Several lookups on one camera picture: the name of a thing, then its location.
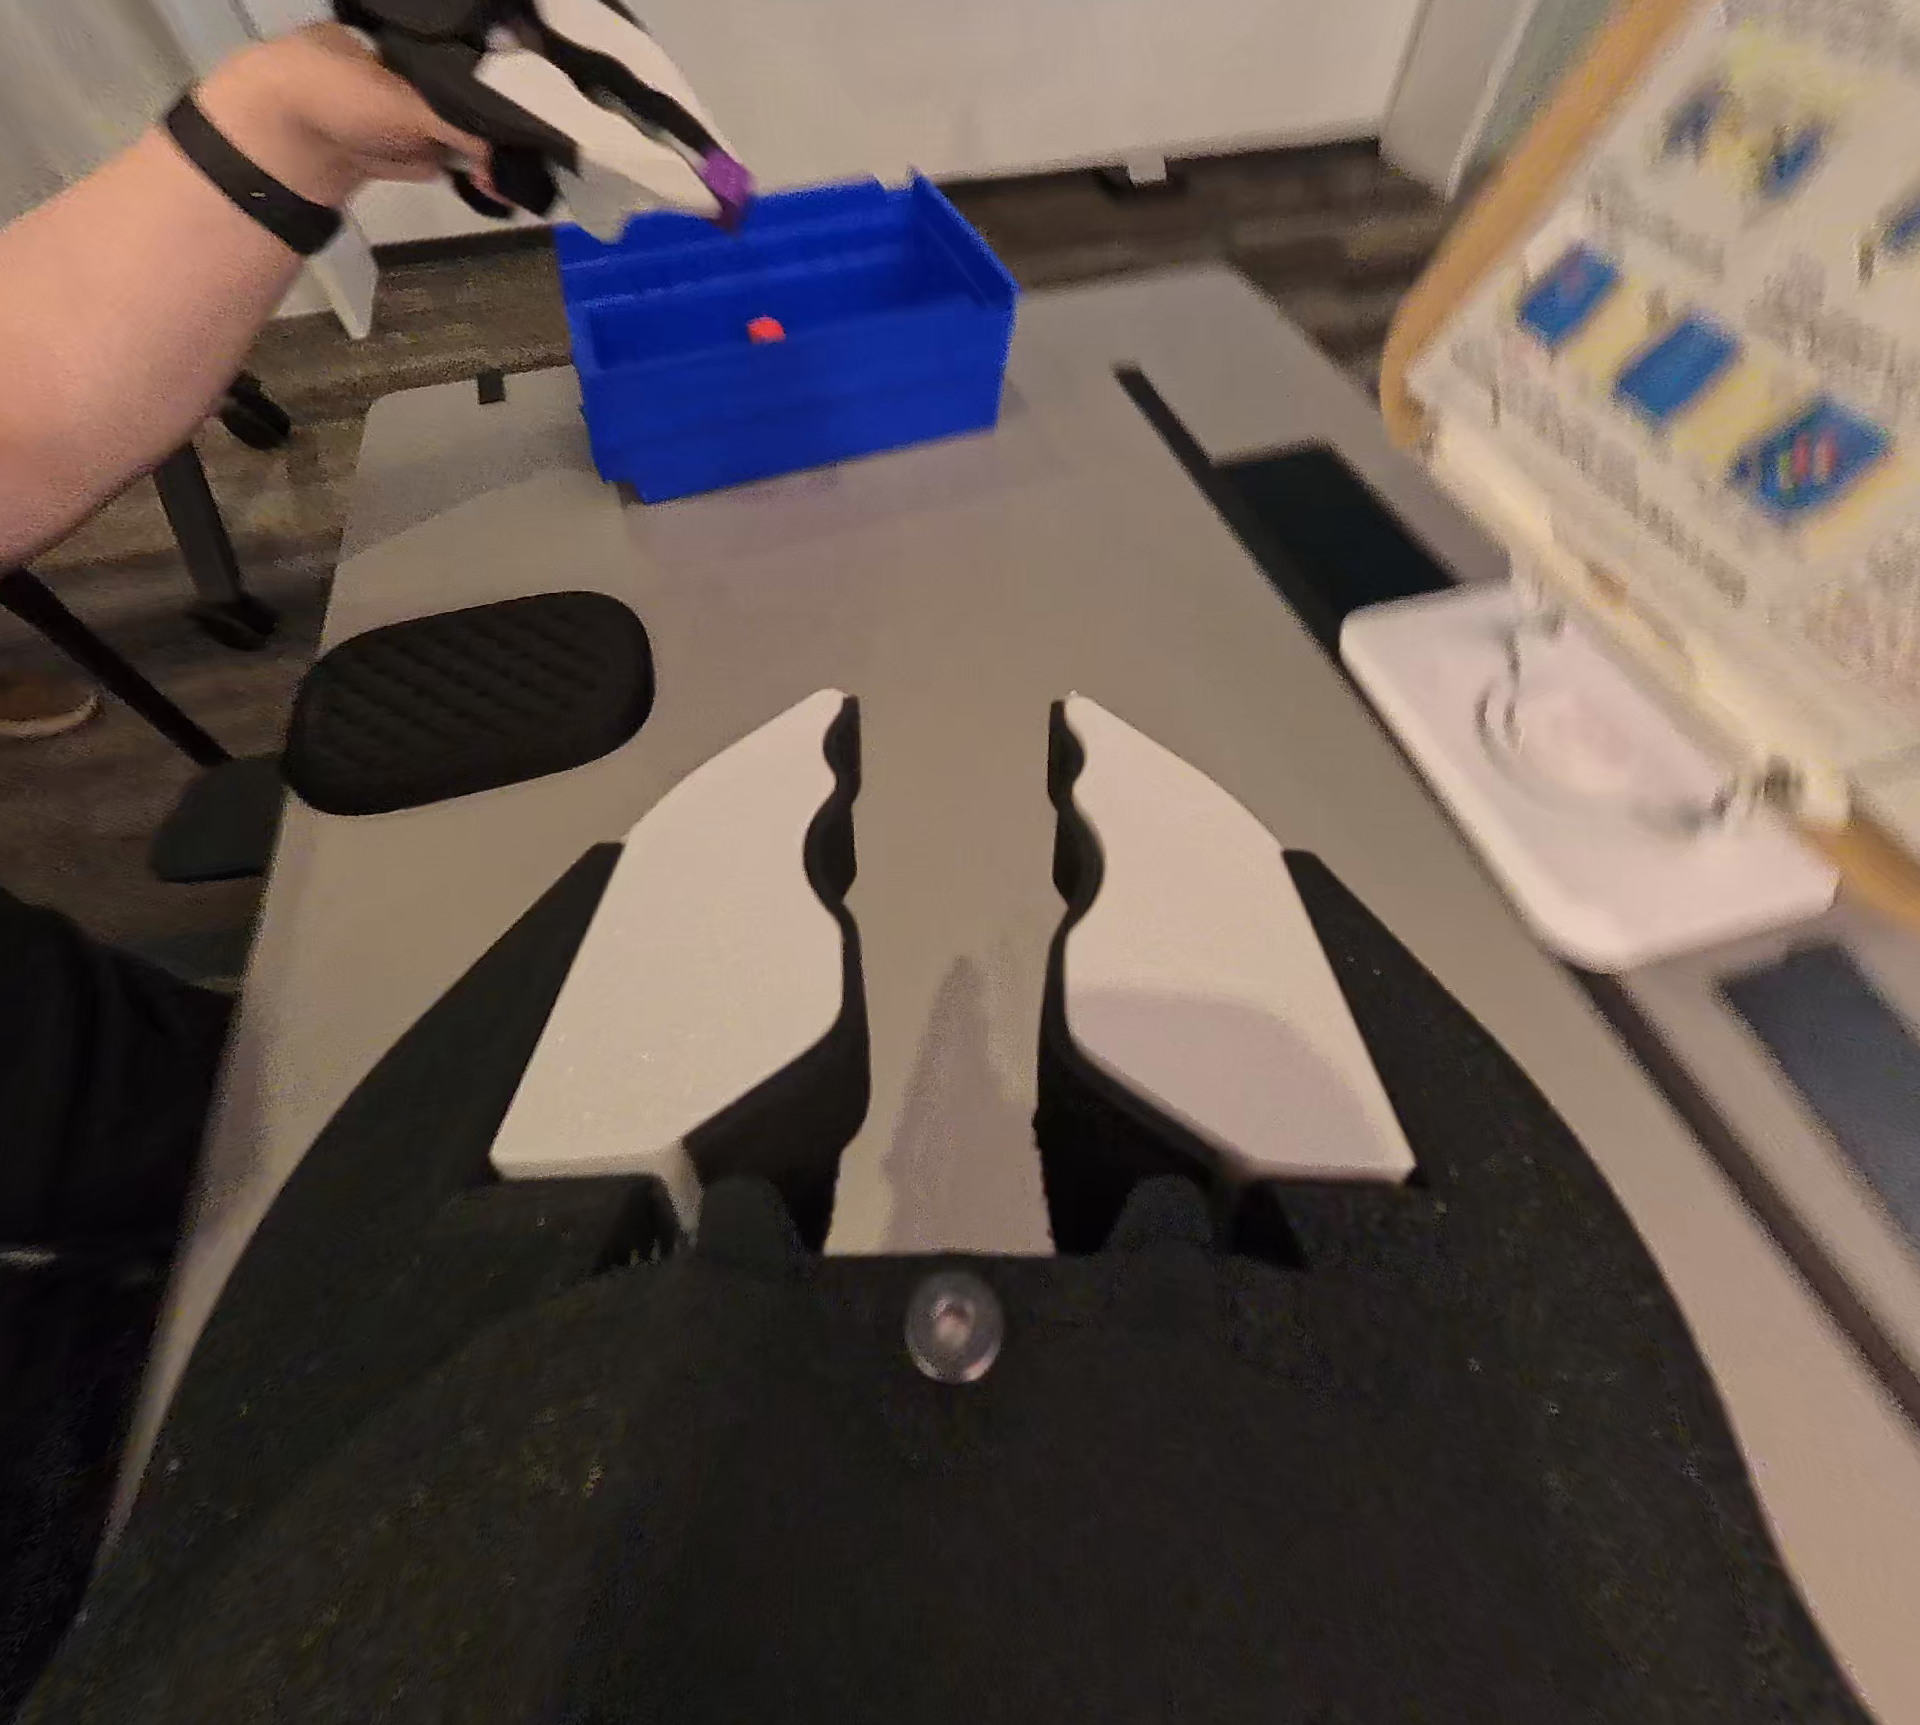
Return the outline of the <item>black wristband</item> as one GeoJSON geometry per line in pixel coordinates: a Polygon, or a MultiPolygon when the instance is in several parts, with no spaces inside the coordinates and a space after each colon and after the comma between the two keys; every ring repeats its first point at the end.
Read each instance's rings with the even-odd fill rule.
{"type": "Polygon", "coordinates": [[[294,249],[299,260],[316,260],[340,236],[343,209],[302,196],[237,152],[229,132],[206,121],[192,92],[180,92],[158,131],[180,160],[239,209],[239,220],[277,236],[277,246],[294,249]]]}

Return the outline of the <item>black chair base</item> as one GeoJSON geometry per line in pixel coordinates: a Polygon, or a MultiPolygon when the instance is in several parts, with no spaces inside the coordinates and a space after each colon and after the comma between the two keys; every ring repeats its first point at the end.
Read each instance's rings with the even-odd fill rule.
{"type": "MultiPolygon", "coordinates": [[[[220,424],[249,452],[277,452],[294,438],[294,418],[277,404],[277,394],[249,373],[237,368],[220,409],[220,424]]],[[[180,443],[155,475],[155,496],[173,543],[186,561],[186,575],[192,585],[188,619],[223,648],[253,652],[263,648],[281,619],[253,598],[244,585],[239,561],[232,550],[220,498],[206,481],[192,443],[180,443]]],[[[186,760],[215,772],[229,760],[229,748],[201,733],[158,683],[152,683],[109,635],[89,633],[52,585],[34,574],[19,566],[0,582],[5,613],[37,633],[59,659],[76,662],[83,676],[103,688],[111,700],[132,709],[152,733],[158,733],[186,760]]]]}

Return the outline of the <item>person's left hand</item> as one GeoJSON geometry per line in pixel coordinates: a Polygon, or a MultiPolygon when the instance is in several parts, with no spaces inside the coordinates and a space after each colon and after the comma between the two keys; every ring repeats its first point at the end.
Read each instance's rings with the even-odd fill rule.
{"type": "Polygon", "coordinates": [[[343,24],[249,45],[198,80],[198,113],[307,201],[349,206],[374,182],[442,177],[466,177],[498,201],[491,152],[447,127],[343,24]]]}

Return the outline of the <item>dark chair seat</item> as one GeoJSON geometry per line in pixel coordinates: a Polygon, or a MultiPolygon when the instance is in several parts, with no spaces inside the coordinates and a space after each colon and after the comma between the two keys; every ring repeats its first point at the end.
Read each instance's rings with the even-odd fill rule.
{"type": "Polygon", "coordinates": [[[232,758],[180,793],[152,836],[148,866],[173,885],[263,876],[277,861],[281,822],[281,758],[232,758]]]}

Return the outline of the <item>black desk cover flap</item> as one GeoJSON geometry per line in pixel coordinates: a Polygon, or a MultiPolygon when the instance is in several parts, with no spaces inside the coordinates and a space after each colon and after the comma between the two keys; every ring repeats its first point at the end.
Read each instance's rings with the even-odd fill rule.
{"type": "Polygon", "coordinates": [[[1454,591],[1454,575],[1327,443],[1205,463],[1200,492],[1332,659],[1354,613],[1454,591]]]}
{"type": "Polygon", "coordinates": [[[1884,1216],[1920,1243],[1920,1040],[1834,942],[1717,981],[1884,1216]]]}

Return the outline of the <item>person's left forearm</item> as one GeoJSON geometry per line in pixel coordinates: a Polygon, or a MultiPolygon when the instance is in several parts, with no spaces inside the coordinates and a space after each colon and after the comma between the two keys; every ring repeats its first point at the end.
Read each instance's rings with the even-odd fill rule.
{"type": "Polygon", "coordinates": [[[299,274],[165,131],[5,222],[0,562],[188,443],[299,274]]]}

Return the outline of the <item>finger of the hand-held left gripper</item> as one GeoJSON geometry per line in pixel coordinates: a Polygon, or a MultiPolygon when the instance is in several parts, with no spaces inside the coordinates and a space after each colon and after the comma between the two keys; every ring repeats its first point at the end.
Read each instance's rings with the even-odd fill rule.
{"type": "Polygon", "coordinates": [[[618,0],[529,0],[529,32],[596,108],[685,160],[730,157],[687,77],[618,0]]]}
{"type": "Polygon", "coordinates": [[[632,215],[669,209],[725,222],[725,196],[699,160],[626,113],[596,104],[560,66],[529,47],[485,53],[479,85],[502,127],[529,127],[560,201],[600,243],[615,243],[632,215]]]}

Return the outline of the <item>blue plastic bin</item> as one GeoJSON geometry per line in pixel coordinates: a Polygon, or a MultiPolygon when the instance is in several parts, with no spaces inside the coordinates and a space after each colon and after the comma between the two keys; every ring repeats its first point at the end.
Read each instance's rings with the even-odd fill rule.
{"type": "Polygon", "coordinates": [[[998,424],[1021,288],[923,172],[549,246],[589,460],[641,502],[998,424]],[[758,315],[788,339],[748,343],[758,315]]]}

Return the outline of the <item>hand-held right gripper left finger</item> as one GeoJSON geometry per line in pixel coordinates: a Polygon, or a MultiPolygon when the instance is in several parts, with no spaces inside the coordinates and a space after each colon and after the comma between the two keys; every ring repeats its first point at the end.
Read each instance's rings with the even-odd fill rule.
{"type": "Polygon", "coordinates": [[[827,1243],[873,1093],[855,793],[861,706],[817,688],[618,838],[491,1142],[498,1177],[653,1177],[682,1231],[714,1185],[762,1177],[827,1243]]]}

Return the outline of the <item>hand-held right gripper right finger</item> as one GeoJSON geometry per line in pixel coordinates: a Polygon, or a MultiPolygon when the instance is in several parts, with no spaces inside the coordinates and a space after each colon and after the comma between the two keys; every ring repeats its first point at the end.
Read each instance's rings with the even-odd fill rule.
{"type": "Polygon", "coordinates": [[[1249,1231],[1278,1185],[1418,1177],[1418,1154],[1269,824],[1066,691],[1047,716],[1052,883],[1036,1163],[1053,1254],[1182,1177],[1249,1231]]]}

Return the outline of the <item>printed instruction sheet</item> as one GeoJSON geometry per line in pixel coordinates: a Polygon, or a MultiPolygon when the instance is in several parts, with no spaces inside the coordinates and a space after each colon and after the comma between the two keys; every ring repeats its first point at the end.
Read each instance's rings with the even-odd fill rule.
{"type": "Polygon", "coordinates": [[[1394,389],[1762,758],[1917,758],[1920,0],[1633,0],[1394,389]]]}

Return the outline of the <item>person's black clothing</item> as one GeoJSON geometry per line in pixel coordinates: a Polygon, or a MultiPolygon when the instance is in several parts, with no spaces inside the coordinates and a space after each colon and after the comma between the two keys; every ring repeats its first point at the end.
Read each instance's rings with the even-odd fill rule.
{"type": "Polygon", "coordinates": [[[0,1702],[93,1569],[232,997],[0,900],[0,1702]]]}

